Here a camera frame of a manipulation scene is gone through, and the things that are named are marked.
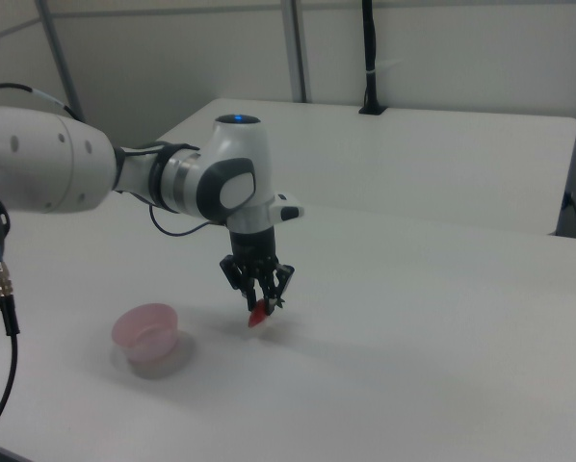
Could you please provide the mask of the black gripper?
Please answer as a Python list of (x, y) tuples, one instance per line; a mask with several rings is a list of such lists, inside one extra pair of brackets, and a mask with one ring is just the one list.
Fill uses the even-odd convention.
[(295, 268), (277, 261), (275, 228), (255, 233), (229, 232), (232, 255), (220, 261), (220, 267), (233, 290), (239, 291), (252, 311), (257, 302), (254, 279), (249, 267), (266, 265), (260, 273), (260, 288), (268, 307), (282, 307), (283, 294), (295, 273)]

